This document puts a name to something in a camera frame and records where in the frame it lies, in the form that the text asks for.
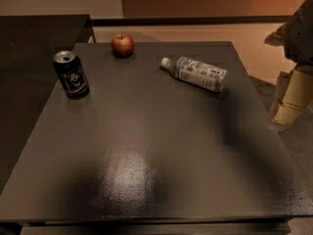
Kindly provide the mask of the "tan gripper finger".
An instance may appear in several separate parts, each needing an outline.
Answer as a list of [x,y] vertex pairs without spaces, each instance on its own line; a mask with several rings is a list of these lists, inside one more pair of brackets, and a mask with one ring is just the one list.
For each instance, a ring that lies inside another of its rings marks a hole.
[[271,127],[289,127],[313,100],[313,67],[297,64],[277,78],[269,112]]

